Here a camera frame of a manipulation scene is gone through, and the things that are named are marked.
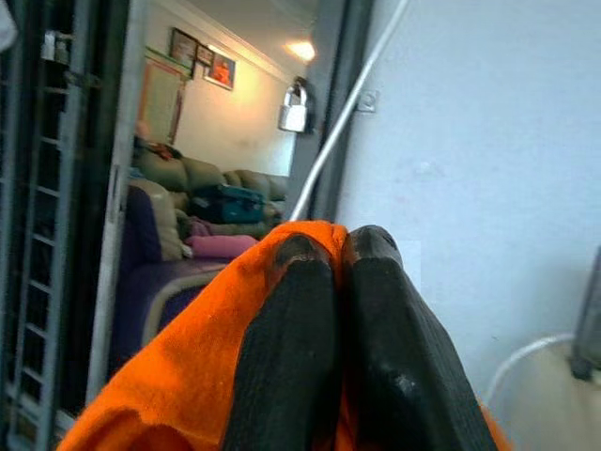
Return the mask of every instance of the door frame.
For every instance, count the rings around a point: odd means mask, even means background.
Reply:
[[[295,145],[286,209],[289,214],[316,159],[327,132],[342,110],[359,74],[367,25],[373,0],[321,0],[314,30],[319,57],[307,71],[307,88],[313,101],[311,130],[299,134]],[[130,17],[122,68],[118,120],[113,149],[110,188],[107,198],[99,286],[94,314],[94,330],[86,403],[91,402],[106,383],[108,355],[115,311],[116,278],[129,182],[134,126],[142,89],[145,54],[147,0],[131,0]],[[348,133],[347,125],[322,173],[307,211],[307,218],[333,220],[340,192]]]
[[[292,213],[311,166],[359,76],[373,5],[374,0],[320,2],[313,34],[318,57],[308,68],[306,77],[313,104],[309,132],[297,137],[290,169],[286,217]],[[317,180],[303,219],[335,221],[351,128],[352,119],[345,126]]]

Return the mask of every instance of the ceiling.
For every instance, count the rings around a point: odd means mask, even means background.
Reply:
[[[284,46],[310,37],[319,0],[189,1],[278,65],[305,73],[304,64]]]

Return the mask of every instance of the pink pillow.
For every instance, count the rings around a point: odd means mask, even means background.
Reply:
[[[194,257],[236,258],[258,241],[248,235],[189,237],[186,244],[192,247]]]

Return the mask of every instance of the orange fabric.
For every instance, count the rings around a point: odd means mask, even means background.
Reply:
[[[288,223],[224,269],[84,411],[60,451],[217,450],[232,403],[244,332],[270,287],[267,268],[295,233],[321,243],[340,280],[347,231],[324,222]],[[336,450],[352,451],[351,409],[343,396]],[[489,423],[500,450],[510,449]]]

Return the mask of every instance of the white wall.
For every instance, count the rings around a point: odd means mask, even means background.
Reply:
[[[204,23],[201,11],[196,13],[180,0],[155,0],[149,8],[146,45],[168,54],[171,29],[176,27],[237,60],[233,91],[203,80],[202,67],[196,66],[194,79],[186,85],[175,147],[222,171],[251,169],[288,175],[295,135],[277,129],[288,85],[285,74],[279,68],[264,70],[259,66],[265,63],[264,56],[253,54],[250,46],[243,47],[244,56],[238,54],[222,42],[223,33],[207,34]]]
[[[596,0],[413,1],[355,118],[338,220],[392,232],[480,394],[575,328],[601,242],[600,23]]]

